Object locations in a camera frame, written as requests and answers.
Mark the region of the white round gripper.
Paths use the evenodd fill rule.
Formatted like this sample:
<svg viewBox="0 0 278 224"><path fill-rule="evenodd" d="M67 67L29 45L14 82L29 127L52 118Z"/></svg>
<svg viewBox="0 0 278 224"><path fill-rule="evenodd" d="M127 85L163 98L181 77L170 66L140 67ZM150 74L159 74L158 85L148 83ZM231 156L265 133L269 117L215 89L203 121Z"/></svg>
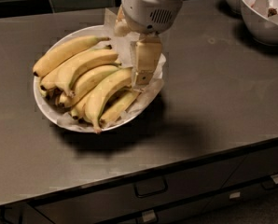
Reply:
<svg viewBox="0 0 278 224"><path fill-rule="evenodd" d="M167 31L182 7L183 0L121 0L114 35L123 37L131 30L139 34ZM140 35L131 42L132 87L143 90L158 67L162 44L157 35Z"/></svg>

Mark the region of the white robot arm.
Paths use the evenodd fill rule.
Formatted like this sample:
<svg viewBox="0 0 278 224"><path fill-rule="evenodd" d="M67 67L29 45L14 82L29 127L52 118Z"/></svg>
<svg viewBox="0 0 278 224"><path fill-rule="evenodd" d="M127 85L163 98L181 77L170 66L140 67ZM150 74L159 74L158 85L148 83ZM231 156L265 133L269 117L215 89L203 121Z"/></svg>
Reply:
<svg viewBox="0 0 278 224"><path fill-rule="evenodd" d="M160 34L171 28L182 4L183 0L121 0L115 35L139 34L132 43L134 89L142 90L154 76L162 53Z"/></svg>

